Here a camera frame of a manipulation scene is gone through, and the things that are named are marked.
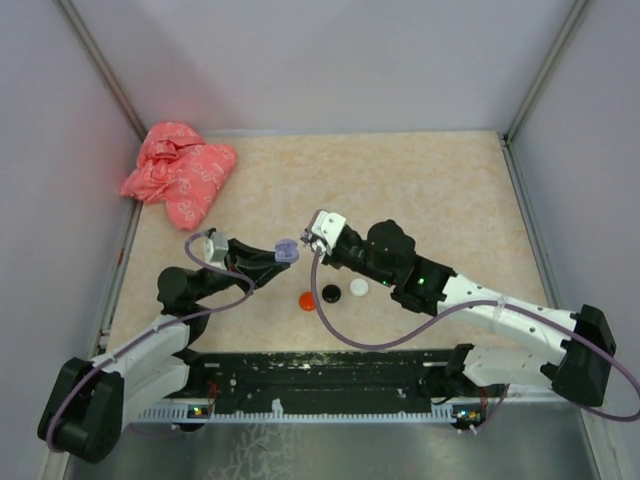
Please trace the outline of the white earbud charging case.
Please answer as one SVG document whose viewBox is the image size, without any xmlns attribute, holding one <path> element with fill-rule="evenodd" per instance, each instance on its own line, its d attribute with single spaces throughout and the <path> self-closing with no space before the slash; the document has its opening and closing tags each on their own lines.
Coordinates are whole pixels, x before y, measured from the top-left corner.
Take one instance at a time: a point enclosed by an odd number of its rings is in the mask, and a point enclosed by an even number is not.
<svg viewBox="0 0 640 480">
<path fill-rule="evenodd" d="M 355 278 L 349 283 L 349 291 L 354 297 L 363 297 L 369 293 L 369 283 L 362 278 Z"/>
</svg>

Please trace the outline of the purple earbud charging case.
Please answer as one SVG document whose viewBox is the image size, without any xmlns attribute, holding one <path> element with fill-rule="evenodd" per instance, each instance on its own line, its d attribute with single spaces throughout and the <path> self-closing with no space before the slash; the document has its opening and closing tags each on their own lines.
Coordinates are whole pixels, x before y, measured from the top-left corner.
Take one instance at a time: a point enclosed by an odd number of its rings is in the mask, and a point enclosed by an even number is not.
<svg viewBox="0 0 640 480">
<path fill-rule="evenodd" d="M 293 264 L 299 259 L 298 244 L 292 239 L 281 239 L 274 247 L 274 260 L 278 263 Z"/>
</svg>

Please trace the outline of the black earbud charging case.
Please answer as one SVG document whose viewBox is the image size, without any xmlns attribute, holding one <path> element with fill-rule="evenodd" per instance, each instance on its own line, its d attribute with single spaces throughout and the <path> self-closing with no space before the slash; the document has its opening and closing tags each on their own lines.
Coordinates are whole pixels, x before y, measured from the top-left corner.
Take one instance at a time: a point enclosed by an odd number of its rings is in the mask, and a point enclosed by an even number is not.
<svg viewBox="0 0 640 480">
<path fill-rule="evenodd" d="M 327 284 L 323 287 L 321 291 L 321 296 L 325 302 L 329 304 L 334 304 L 341 299 L 342 291 L 340 287 L 336 284 Z"/>
</svg>

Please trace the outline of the orange earbud charging case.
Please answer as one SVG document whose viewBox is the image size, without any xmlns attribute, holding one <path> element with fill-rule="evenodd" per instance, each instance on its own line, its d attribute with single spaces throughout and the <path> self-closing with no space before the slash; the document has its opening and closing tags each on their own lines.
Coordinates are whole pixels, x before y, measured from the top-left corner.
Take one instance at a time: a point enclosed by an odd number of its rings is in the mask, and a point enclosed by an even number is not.
<svg viewBox="0 0 640 480">
<path fill-rule="evenodd" d="M 314 296 L 311 291 L 302 293 L 298 300 L 299 307 L 307 312 L 313 311 L 316 308 Z"/>
</svg>

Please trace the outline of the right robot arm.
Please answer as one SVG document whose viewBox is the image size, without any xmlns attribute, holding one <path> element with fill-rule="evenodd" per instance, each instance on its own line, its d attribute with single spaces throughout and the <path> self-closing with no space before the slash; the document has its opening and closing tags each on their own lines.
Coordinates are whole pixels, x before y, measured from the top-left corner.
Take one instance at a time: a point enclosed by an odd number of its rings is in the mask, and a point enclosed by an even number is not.
<svg viewBox="0 0 640 480">
<path fill-rule="evenodd" d="M 323 264 L 390 287 L 391 299 L 403 308 L 448 316 L 517 342 L 515 348 L 464 346 L 446 372 L 454 393 L 466 396 L 493 384 L 536 385 L 583 406 L 603 404 L 611 365 L 584 344 L 590 341 L 608 355 L 616 351 L 600 309 L 540 307 L 483 287 L 418 255 L 415 240 L 393 220 L 378 222 L 361 236 L 331 213 L 310 227 L 308 237 Z"/>
</svg>

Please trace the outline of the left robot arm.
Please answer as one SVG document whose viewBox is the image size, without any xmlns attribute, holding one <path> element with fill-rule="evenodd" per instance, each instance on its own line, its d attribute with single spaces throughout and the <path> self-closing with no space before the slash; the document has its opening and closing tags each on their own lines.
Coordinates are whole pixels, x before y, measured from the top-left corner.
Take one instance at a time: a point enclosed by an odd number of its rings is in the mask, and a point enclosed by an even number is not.
<svg viewBox="0 0 640 480">
<path fill-rule="evenodd" d="M 204 333 L 212 315 L 246 302 L 299 258 L 294 240 L 262 250 L 214 229 L 189 237 L 184 250 L 198 267 L 161 272 L 162 310 L 145 330 L 118 348 L 61 366 L 37 427 L 50 451 L 98 463 L 146 408 L 178 391 L 201 394 L 207 371 L 179 353 Z"/>
</svg>

